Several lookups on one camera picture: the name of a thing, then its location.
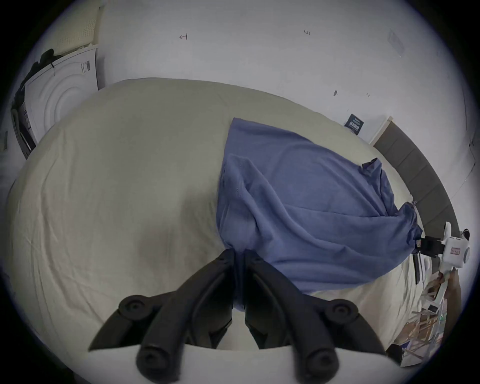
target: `gray headboard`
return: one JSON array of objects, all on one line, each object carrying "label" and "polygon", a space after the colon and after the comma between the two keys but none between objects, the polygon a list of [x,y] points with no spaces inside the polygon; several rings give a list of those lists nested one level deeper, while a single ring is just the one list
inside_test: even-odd
[{"label": "gray headboard", "polygon": [[452,224],[452,236],[460,230],[452,203],[425,156],[393,122],[373,145],[397,170],[416,202],[426,236],[442,238],[445,221]]}]

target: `black poster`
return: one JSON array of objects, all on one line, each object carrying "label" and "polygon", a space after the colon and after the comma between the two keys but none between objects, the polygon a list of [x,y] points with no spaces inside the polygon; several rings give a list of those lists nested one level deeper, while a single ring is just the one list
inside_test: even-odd
[{"label": "black poster", "polygon": [[354,114],[351,114],[350,117],[348,118],[348,121],[345,123],[345,127],[350,128],[353,131],[353,133],[356,135],[359,134],[362,125],[363,125],[363,121],[360,120]]}]

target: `label sticker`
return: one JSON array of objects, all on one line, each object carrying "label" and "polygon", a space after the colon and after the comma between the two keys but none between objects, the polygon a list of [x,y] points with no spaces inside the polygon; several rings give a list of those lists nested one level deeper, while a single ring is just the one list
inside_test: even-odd
[{"label": "label sticker", "polygon": [[84,61],[81,64],[81,67],[82,67],[82,73],[85,73],[85,72],[89,71],[90,70],[90,60],[89,61]]},{"label": "label sticker", "polygon": [[345,127],[350,128],[354,134],[358,135],[360,132],[360,129],[362,128],[363,121],[360,120],[357,116],[354,114],[351,114],[350,117],[348,118],[348,121],[345,123]]}]

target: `bed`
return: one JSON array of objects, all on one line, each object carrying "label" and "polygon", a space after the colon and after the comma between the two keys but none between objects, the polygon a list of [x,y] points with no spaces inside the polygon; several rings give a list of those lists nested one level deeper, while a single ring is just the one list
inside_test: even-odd
[{"label": "bed", "polygon": [[[8,201],[4,273],[25,321],[65,364],[75,367],[124,297],[175,290],[222,252],[216,190],[235,117],[294,131],[357,164],[378,157],[397,207],[412,201],[379,151],[286,99],[158,78],[102,89],[45,135]],[[372,283],[314,295],[356,303],[387,348],[422,290],[408,257]],[[232,330],[225,339],[222,348],[254,348],[253,339],[236,344]]]}]

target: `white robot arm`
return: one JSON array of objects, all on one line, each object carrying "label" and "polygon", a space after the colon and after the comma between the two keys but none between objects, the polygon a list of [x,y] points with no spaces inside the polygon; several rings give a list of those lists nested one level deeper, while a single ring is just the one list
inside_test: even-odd
[{"label": "white robot arm", "polygon": [[465,229],[461,236],[452,236],[452,226],[445,223],[444,236],[442,239],[425,237],[417,241],[417,249],[426,256],[439,257],[439,272],[444,275],[444,282],[440,285],[434,299],[424,297],[422,308],[436,314],[445,296],[448,285],[448,276],[453,268],[462,268],[470,257],[470,232]]}]

